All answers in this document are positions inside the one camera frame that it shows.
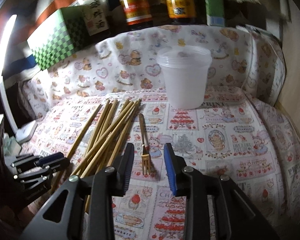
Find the gold fork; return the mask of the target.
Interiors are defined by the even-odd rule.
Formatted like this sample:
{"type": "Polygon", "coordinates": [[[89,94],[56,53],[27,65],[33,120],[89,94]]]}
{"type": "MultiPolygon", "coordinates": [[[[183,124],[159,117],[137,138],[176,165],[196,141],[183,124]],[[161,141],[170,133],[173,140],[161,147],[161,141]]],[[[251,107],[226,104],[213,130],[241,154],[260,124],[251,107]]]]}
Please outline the gold fork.
{"type": "Polygon", "coordinates": [[[139,125],[141,132],[141,140],[142,140],[142,174],[145,176],[151,172],[151,159],[149,152],[146,147],[146,127],[145,127],[145,119],[142,113],[139,114],[139,125]]]}

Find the white desk lamp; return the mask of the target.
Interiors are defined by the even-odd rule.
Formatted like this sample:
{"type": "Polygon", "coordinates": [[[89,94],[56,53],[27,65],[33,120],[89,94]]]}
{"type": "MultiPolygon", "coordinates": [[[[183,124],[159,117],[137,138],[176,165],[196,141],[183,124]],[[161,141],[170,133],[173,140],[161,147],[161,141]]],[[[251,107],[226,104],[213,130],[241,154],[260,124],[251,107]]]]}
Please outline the white desk lamp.
{"type": "Polygon", "coordinates": [[[30,78],[38,70],[32,51],[26,41],[11,42],[15,36],[17,15],[12,15],[6,22],[0,39],[0,98],[6,118],[19,144],[29,141],[37,127],[35,121],[27,121],[18,127],[8,101],[6,89],[30,78]]]}

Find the bear print white cloth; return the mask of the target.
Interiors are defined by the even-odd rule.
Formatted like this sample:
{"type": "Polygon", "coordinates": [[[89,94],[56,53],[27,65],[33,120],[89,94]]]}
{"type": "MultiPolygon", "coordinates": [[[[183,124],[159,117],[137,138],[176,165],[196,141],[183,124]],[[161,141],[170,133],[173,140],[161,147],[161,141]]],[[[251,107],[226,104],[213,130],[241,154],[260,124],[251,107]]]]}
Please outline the bear print white cloth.
{"type": "Polygon", "coordinates": [[[164,25],[130,31],[89,46],[19,83],[19,101],[39,119],[63,99],[164,87],[161,49],[197,46],[211,51],[209,85],[236,86],[273,105],[286,67],[277,41],[245,28],[164,25]]]}

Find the green checkered box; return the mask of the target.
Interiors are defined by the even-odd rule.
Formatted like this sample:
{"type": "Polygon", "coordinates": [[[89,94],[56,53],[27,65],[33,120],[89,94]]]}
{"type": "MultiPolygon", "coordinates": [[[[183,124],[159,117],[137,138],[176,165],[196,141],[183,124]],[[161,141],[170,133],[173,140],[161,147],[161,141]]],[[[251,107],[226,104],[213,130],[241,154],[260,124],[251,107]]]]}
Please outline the green checkered box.
{"type": "Polygon", "coordinates": [[[29,36],[27,44],[41,70],[87,46],[90,35],[83,9],[83,6],[58,9],[29,36]]]}

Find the translucent plastic container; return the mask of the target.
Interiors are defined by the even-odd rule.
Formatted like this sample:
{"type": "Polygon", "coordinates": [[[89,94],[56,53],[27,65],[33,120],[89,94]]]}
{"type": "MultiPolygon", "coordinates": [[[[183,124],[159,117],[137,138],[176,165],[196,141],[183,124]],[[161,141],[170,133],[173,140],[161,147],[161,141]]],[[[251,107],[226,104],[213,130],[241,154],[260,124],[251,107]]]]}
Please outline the translucent plastic container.
{"type": "Polygon", "coordinates": [[[204,102],[211,51],[198,46],[161,49],[157,64],[164,76],[168,102],[174,108],[197,109],[204,102]]]}

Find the cooking wine bottle white label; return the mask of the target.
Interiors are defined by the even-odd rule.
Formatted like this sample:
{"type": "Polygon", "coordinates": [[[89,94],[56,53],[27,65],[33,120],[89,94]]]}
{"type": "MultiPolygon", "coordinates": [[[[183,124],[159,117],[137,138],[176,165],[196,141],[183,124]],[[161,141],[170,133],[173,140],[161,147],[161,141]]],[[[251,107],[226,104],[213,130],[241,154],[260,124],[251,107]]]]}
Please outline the cooking wine bottle white label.
{"type": "Polygon", "coordinates": [[[104,0],[77,0],[82,9],[83,20],[90,36],[109,29],[104,12],[104,0]]]}

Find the vinegar bottle red cap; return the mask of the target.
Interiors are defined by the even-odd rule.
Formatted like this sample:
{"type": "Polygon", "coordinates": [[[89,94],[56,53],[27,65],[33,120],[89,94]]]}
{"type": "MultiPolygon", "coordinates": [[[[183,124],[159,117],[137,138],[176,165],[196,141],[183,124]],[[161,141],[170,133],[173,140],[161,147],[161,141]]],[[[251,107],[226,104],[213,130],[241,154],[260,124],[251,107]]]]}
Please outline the vinegar bottle red cap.
{"type": "Polygon", "coordinates": [[[148,0],[119,0],[119,2],[123,7],[126,24],[130,29],[143,29],[153,25],[148,0]]]}

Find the oyster sauce bottle yellow label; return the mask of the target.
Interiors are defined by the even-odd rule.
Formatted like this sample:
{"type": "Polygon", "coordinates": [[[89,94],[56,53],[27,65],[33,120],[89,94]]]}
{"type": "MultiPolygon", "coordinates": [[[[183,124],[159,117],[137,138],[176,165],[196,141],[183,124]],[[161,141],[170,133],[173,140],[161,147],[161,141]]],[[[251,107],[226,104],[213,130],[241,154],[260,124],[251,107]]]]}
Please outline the oyster sauce bottle yellow label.
{"type": "Polygon", "coordinates": [[[197,17],[194,0],[166,0],[168,15],[176,24],[191,24],[197,17]]]}

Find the green drink carton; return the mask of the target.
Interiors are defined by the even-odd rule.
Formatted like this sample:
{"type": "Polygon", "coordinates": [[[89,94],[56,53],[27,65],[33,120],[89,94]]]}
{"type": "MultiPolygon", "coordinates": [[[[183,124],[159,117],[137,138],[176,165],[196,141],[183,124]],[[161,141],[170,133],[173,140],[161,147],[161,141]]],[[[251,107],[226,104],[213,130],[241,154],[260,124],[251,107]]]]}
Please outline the green drink carton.
{"type": "Polygon", "coordinates": [[[205,0],[206,18],[209,26],[225,26],[223,0],[205,0]]]}

